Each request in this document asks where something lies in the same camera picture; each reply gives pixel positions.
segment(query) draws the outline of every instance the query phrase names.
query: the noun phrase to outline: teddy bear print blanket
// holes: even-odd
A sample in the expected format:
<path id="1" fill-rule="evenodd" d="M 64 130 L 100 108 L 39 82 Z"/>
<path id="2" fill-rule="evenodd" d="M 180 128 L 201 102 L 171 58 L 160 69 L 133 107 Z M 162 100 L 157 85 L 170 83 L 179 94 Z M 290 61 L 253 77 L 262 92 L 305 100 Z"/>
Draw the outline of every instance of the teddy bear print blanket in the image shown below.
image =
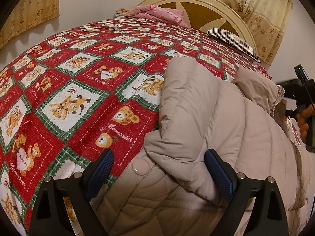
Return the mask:
<path id="1" fill-rule="evenodd" d="M 158 128 L 164 72 L 179 56 L 226 80 L 241 66 L 266 74 L 200 31 L 137 18 L 55 34 L 0 72 L 0 203 L 21 235 L 45 176 L 67 178 L 110 148 L 107 186 L 116 181 Z"/>

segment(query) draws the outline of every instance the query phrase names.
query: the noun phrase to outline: silver bolt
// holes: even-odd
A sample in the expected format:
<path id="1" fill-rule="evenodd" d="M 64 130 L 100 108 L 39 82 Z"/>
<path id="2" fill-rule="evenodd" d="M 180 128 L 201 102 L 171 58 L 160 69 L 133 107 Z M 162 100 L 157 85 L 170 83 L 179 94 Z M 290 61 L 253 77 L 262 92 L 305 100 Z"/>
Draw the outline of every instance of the silver bolt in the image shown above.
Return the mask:
<path id="1" fill-rule="evenodd" d="M 269 177 L 268 177 L 268 181 L 269 181 L 270 183 L 274 183 L 274 182 L 275 182 L 275 179 L 274 179 L 272 176 L 269 176 Z"/>
<path id="2" fill-rule="evenodd" d="M 44 181 L 45 181 L 46 183 L 50 182 L 50 180 L 51 180 L 51 176 L 46 176 L 46 177 L 44 178 Z"/>
<path id="3" fill-rule="evenodd" d="M 81 176 L 82 176 L 82 172 L 79 172 L 79 171 L 73 174 L 74 178 L 80 178 Z"/>
<path id="4" fill-rule="evenodd" d="M 246 178 L 246 175 L 244 173 L 242 173 L 242 172 L 239 172 L 239 173 L 237 173 L 237 177 L 239 179 L 244 179 L 244 178 Z"/>

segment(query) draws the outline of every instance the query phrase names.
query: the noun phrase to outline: bed headboard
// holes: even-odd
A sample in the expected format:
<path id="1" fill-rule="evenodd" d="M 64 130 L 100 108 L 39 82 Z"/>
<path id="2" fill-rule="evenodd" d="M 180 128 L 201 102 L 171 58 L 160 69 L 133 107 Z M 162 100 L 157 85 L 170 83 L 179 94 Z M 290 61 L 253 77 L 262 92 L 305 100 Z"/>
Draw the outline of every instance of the bed headboard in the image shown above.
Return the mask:
<path id="1" fill-rule="evenodd" d="M 243 38 L 256 51 L 254 38 L 237 13 L 219 0 L 145 0 L 139 5 L 157 5 L 184 11 L 187 24 L 207 32 L 212 27 L 228 30 Z"/>

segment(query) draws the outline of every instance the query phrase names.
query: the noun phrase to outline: black cable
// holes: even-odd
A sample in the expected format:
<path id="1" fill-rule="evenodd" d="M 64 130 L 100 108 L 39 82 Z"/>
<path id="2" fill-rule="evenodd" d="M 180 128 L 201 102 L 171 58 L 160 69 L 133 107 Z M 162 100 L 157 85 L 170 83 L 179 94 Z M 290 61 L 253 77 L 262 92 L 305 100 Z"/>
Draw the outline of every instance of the black cable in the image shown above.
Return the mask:
<path id="1" fill-rule="evenodd" d="M 304 80 L 302 81 L 302 83 L 303 83 L 304 88 L 306 89 L 306 92 L 307 92 L 307 94 L 308 94 L 310 100 L 311 100 L 311 104 L 312 104 L 313 111 L 314 111 L 314 115 L 315 115 L 315 107 L 314 107 L 314 103 L 313 103 L 312 97 L 311 97 L 310 93 L 308 92 L 308 88 L 306 87 L 306 84 L 305 84 L 305 81 L 304 81 Z M 312 216 L 312 214 L 313 214 L 313 211 L 314 211 L 314 205 L 315 205 L 315 194 L 314 194 L 314 200 L 313 200 L 313 206 L 312 206 L 310 218 L 311 218 L 311 216 Z"/>

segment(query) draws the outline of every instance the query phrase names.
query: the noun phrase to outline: zipper teeth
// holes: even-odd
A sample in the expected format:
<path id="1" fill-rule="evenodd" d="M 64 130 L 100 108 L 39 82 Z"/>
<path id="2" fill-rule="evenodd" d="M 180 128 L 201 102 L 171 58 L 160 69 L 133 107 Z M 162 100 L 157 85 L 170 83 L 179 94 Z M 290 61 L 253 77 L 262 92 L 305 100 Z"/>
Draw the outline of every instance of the zipper teeth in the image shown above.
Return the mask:
<path id="1" fill-rule="evenodd" d="M 285 94 L 285 90 L 283 89 L 282 92 L 281 92 L 280 97 L 279 97 L 278 100 L 273 104 L 272 111 L 271 111 L 271 117 L 272 117 L 273 119 L 274 119 L 274 116 L 275 116 L 275 109 L 276 109 L 276 106 L 277 106 L 277 104 L 279 104 L 279 103 L 283 100 L 284 94 Z"/>

